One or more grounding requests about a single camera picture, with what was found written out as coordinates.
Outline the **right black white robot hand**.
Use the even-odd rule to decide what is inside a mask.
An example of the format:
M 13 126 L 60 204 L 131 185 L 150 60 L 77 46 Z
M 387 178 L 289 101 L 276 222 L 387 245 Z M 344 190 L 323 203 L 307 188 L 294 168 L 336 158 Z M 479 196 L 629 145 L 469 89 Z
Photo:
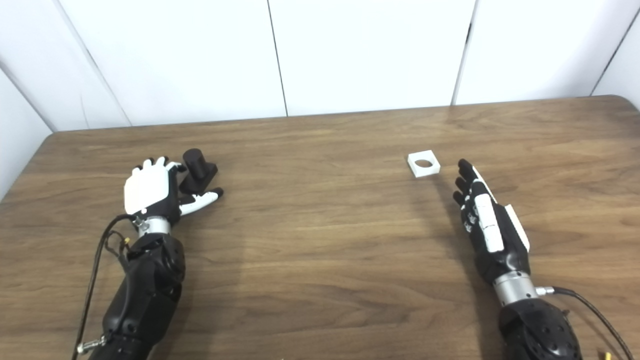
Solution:
M 512 205 L 502 205 L 471 162 L 458 161 L 453 199 L 474 250 L 478 275 L 486 283 L 511 272 L 531 274 L 530 241 Z

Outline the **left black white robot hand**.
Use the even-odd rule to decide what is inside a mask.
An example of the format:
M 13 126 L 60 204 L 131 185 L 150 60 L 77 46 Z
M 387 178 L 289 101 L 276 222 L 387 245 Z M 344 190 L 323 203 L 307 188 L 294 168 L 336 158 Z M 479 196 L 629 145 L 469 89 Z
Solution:
M 135 166 L 124 186 L 126 214 L 142 220 L 160 217 L 174 225 L 181 217 L 208 207 L 224 195 L 221 187 L 203 193 L 180 190 L 178 174 L 187 170 L 187 166 L 169 161 L 166 156 L 150 157 Z

